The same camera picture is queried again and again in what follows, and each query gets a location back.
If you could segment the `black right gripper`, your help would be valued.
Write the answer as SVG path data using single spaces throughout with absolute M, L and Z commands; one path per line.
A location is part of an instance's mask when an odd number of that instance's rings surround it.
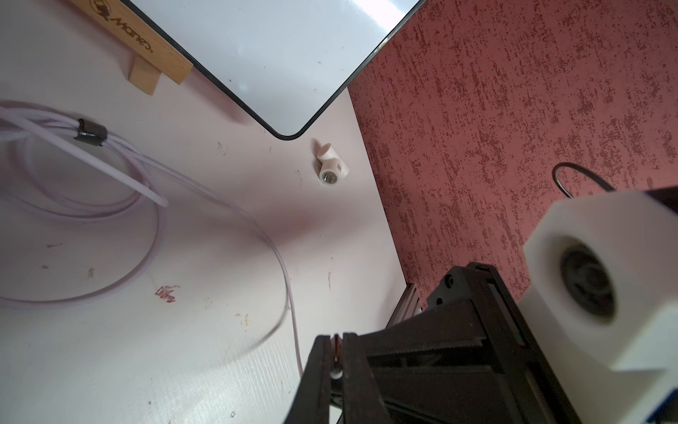
M 580 421 L 491 265 L 455 266 L 424 312 L 360 340 L 395 423 Z

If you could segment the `small white phone holder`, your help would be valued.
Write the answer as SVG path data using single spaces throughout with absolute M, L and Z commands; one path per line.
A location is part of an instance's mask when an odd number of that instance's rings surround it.
M 320 147 L 316 153 L 316 159 L 321 165 L 319 178 L 327 186 L 337 185 L 350 173 L 349 166 L 331 143 L 326 143 Z

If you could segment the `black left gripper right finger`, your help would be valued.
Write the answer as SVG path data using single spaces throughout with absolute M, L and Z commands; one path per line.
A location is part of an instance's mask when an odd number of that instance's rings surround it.
M 357 334 L 344 333 L 342 356 L 344 422 L 392 423 Z

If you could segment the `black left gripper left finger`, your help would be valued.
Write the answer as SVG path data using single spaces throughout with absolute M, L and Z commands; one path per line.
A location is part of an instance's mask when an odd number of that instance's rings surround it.
M 334 352 L 330 336 L 318 336 L 284 424 L 328 424 Z

